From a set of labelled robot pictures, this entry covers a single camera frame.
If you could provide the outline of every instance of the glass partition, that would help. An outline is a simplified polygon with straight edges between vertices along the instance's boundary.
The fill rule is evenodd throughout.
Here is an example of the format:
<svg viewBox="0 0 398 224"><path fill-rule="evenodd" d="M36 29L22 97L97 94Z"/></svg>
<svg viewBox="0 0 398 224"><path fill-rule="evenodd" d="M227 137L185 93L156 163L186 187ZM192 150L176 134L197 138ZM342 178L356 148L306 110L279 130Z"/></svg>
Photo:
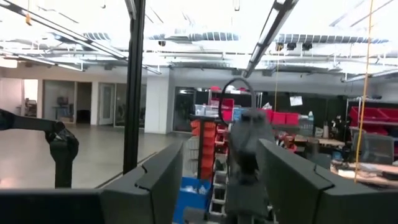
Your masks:
<svg viewBox="0 0 398 224"><path fill-rule="evenodd" d="M43 118L74 122L75 82L44 80Z"/></svg>
<svg viewBox="0 0 398 224"><path fill-rule="evenodd" d="M145 126L145 108L146 108L146 85L141 86L139 127ZM126 115L126 95L127 85L123 83L116 84L116 104L115 104L115 127L124 127Z"/></svg>
<svg viewBox="0 0 398 224"><path fill-rule="evenodd" d="M190 113L193 113L195 102L195 89L176 87L174 102L174 131L191 131Z"/></svg>
<svg viewBox="0 0 398 224"><path fill-rule="evenodd" d="M37 117L37 90L38 80L24 80L23 116Z"/></svg>
<svg viewBox="0 0 398 224"><path fill-rule="evenodd" d="M116 84L116 103L114 125L124 127L126 115L126 84Z"/></svg>

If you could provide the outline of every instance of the glass window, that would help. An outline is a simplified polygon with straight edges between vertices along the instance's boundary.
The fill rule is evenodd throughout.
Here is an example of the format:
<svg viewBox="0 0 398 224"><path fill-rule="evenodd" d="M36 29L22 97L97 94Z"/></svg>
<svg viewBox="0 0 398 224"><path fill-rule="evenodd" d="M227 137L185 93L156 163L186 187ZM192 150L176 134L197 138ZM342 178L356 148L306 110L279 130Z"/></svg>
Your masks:
<svg viewBox="0 0 398 224"><path fill-rule="evenodd" d="M75 82L44 80L43 118L74 122Z"/></svg>
<svg viewBox="0 0 398 224"><path fill-rule="evenodd" d="M145 126L145 108L146 108L146 85L141 86L141 100L140 100L140 114L139 114L139 127ZM116 104L115 104L115 126L124 127L125 115L126 115L126 96L127 96L127 84L118 83L116 84Z"/></svg>
<svg viewBox="0 0 398 224"><path fill-rule="evenodd" d="M116 84L115 126L124 126L126 115L127 84Z"/></svg>
<svg viewBox="0 0 398 224"><path fill-rule="evenodd" d="M176 87L174 103L174 131L191 131L190 114L193 113L195 90Z"/></svg>

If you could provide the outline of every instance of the metal frame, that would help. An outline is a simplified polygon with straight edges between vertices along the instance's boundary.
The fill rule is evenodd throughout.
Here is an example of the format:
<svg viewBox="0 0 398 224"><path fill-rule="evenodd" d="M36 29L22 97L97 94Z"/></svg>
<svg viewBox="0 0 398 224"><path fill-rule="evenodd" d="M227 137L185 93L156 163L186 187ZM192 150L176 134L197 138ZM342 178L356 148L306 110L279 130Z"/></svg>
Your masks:
<svg viewBox="0 0 398 224"><path fill-rule="evenodd" d="M286 19L289 17L290 13L292 12L293 8L297 5L298 1L299 0L285 0L284 3L279 3L278 0L274 1L272 8L269 11L266 23L262 28L259 42L256 43L256 46L254 47L252 53L252 57L250 58L248 66L243 73L244 78L250 77L250 75L256 68L257 64L260 62L261 57L264 55L264 52L274 41L275 36L279 32L280 28L284 25ZM278 14L276 15L275 20L273 22L268 21L273 10L277 11ZM270 26L269 30L265 30L269 22L272 22L272 25Z"/></svg>
<svg viewBox="0 0 398 224"><path fill-rule="evenodd" d="M129 171L137 167L145 4L146 0L134 0L136 19L134 19L134 16L130 17L123 174L127 174Z"/></svg>

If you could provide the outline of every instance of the black vertical pole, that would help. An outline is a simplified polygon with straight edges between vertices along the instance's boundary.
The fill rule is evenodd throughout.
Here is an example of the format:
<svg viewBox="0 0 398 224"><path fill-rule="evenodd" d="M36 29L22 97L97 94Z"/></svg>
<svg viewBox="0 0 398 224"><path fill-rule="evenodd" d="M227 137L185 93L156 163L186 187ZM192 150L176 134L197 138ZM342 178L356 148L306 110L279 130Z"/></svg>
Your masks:
<svg viewBox="0 0 398 224"><path fill-rule="evenodd" d="M127 111L124 127L123 174L137 167L139 108L141 95L142 42L144 41L145 0L134 0L136 19L130 20L129 64L127 68Z"/></svg>

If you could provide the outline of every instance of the white column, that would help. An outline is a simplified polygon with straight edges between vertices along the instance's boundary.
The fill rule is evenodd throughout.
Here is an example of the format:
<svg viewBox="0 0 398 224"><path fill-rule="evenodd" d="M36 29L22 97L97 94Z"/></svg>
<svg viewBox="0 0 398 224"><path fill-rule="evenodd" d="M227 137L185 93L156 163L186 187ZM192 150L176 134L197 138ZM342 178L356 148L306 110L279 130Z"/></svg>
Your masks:
<svg viewBox="0 0 398 224"><path fill-rule="evenodd" d="M167 134L172 130L174 82L169 69L147 77L145 133Z"/></svg>
<svg viewBox="0 0 398 224"><path fill-rule="evenodd" d="M98 124L98 101L99 101L99 82L93 82L91 88L91 118L90 124L97 125Z"/></svg>

